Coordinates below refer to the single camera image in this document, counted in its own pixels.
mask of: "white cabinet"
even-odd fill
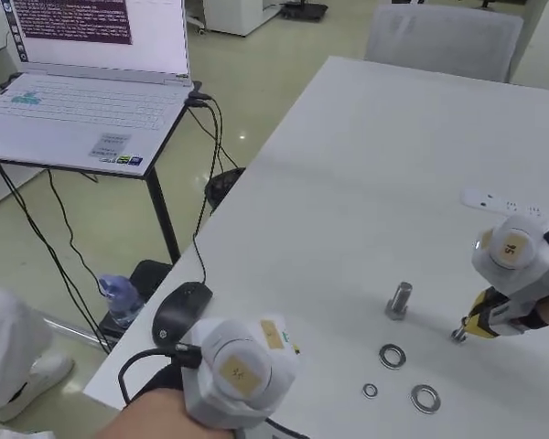
[[[228,34],[250,34],[276,16],[281,1],[263,0],[203,0],[207,29]]]

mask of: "white shoe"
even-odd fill
[[[73,359],[67,355],[52,354],[38,359],[20,395],[0,409],[0,423],[16,418],[39,395],[61,382],[72,369]]]

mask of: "plastic bottle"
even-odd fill
[[[119,327],[129,327],[145,305],[135,286],[123,276],[110,274],[100,277],[100,285],[113,321]]]

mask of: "white power strip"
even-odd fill
[[[499,197],[491,192],[482,192],[475,188],[465,188],[459,196],[461,204],[469,208],[486,210],[487,212],[501,213],[510,216],[515,214],[530,215],[549,220],[549,210],[541,209],[533,204],[520,204],[509,199]]]

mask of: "gray chair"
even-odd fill
[[[507,81],[522,18],[441,5],[378,5],[364,59]]]

